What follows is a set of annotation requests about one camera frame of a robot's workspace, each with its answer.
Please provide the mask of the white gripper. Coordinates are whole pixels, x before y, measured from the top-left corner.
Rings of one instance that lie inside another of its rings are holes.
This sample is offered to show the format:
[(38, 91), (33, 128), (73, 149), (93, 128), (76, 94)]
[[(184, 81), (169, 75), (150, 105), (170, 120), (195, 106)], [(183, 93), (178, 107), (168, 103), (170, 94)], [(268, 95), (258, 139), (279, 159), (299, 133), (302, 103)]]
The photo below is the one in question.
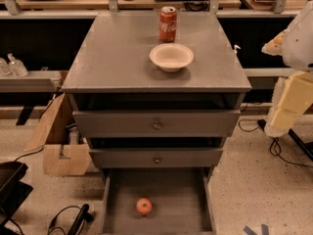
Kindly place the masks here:
[[(261, 52), (271, 56), (281, 56), (285, 33), (281, 31), (265, 43)], [(302, 71), (291, 75), (285, 85), (277, 109), (272, 107), (266, 119), (265, 133), (270, 137), (281, 137), (289, 132), (300, 115), (313, 104), (313, 73)]]

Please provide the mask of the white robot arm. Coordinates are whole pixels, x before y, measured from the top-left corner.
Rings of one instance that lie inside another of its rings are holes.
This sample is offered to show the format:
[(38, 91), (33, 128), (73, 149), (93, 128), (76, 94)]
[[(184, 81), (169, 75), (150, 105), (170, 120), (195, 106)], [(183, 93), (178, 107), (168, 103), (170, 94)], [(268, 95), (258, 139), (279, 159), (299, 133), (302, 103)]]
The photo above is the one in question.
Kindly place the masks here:
[(313, 1), (306, 3), (289, 26), (266, 43), (261, 51), (282, 56), (286, 66), (296, 70), (275, 84), (272, 107), (264, 131), (281, 137), (313, 105)]

